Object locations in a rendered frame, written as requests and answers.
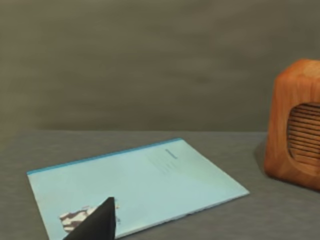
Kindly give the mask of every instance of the gray wall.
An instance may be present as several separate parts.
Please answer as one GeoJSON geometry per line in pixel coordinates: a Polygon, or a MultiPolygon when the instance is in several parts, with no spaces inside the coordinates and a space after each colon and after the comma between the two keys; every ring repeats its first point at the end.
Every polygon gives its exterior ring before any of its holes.
{"type": "Polygon", "coordinates": [[[2,0],[0,130],[265,131],[318,0],[2,0]]]}

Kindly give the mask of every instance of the black object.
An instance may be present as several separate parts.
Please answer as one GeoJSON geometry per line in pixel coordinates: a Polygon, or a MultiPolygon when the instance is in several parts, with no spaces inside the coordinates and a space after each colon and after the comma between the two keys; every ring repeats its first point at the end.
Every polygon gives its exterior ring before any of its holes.
{"type": "Polygon", "coordinates": [[[109,197],[63,240],[114,240],[115,235],[115,198],[109,197]]]}

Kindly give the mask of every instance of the booklet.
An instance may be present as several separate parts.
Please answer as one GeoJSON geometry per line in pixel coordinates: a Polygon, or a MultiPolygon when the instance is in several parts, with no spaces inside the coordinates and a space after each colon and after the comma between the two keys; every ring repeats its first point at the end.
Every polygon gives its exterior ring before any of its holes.
{"type": "Polygon", "coordinates": [[[175,138],[27,173],[50,240],[61,240],[107,198],[124,237],[249,194],[175,138]]]}

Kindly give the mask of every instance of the notebook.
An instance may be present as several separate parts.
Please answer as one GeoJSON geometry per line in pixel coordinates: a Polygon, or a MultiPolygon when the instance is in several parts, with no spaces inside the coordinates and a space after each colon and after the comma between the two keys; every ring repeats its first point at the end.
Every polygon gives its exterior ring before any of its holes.
{"type": "Polygon", "coordinates": [[[118,239],[249,194],[181,138],[27,176],[50,240],[65,238],[109,197],[118,239]]]}

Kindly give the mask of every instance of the wooden radio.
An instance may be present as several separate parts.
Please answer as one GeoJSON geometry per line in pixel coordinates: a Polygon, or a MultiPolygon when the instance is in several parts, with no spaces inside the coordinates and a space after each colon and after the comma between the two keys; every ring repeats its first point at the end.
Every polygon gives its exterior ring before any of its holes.
{"type": "Polygon", "coordinates": [[[264,170],[320,191],[320,61],[301,59],[276,78],[264,170]]]}

